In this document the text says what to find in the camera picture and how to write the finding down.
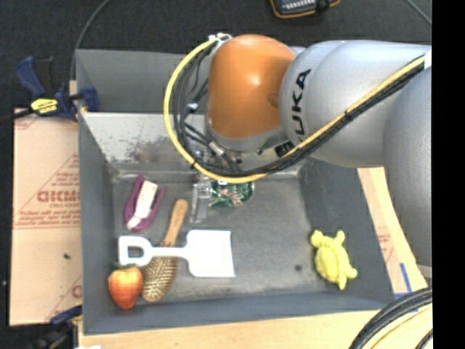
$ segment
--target gray bin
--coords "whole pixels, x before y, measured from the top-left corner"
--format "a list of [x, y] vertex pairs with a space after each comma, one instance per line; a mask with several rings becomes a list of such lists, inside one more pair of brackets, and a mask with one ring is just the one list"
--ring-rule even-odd
[[[183, 55], [77, 51], [78, 88], [93, 84], [99, 113], [79, 118], [84, 333], [222, 324], [379, 309], [394, 299], [384, 258], [355, 169], [314, 159], [255, 182], [238, 208], [210, 208], [193, 228], [232, 231], [235, 278], [194, 278], [181, 261], [172, 288], [155, 304], [131, 310], [111, 300], [107, 278], [117, 238], [128, 234], [124, 204], [138, 174], [166, 185], [153, 224], [142, 234], [161, 241], [176, 198], [190, 202], [197, 172], [171, 145], [163, 125], [164, 87]], [[346, 234], [358, 276], [345, 290], [319, 277], [309, 235]]]

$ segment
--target cardboard sheet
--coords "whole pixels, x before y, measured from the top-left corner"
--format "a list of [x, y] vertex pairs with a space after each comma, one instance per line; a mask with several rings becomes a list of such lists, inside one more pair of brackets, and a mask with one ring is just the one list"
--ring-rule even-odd
[[10, 325], [45, 323], [81, 303], [77, 124], [15, 122]]

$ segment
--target brush bristles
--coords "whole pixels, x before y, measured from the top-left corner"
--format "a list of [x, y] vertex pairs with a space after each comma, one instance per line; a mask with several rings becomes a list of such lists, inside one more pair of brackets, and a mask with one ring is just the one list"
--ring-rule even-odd
[[177, 271], [176, 257], [154, 257], [142, 269], [142, 298], [147, 302], [160, 300], [171, 288]]

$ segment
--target yellow rubber duck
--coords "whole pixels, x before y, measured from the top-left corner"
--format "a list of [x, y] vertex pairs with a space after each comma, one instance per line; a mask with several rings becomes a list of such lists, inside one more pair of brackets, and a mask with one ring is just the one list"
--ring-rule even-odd
[[319, 230], [315, 230], [310, 237], [310, 243], [317, 249], [317, 272], [327, 281], [337, 284], [339, 289], [345, 288], [348, 278], [353, 279], [357, 276], [357, 270], [350, 265], [347, 251], [342, 246], [345, 238], [341, 230], [334, 238], [324, 236]]

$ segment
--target wooden brush handle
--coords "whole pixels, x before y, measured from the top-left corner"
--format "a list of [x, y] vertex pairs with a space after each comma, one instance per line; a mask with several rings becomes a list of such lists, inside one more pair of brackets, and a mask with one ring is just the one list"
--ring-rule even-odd
[[166, 230], [165, 238], [161, 242], [160, 246], [173, 247], [176, 244], [177, 234], [184, 222], [188, 209], [189, 204], [185, 199], [178, 199], [176, 201], [171, 213], [171, 219], [169, 221], [168, 229]]

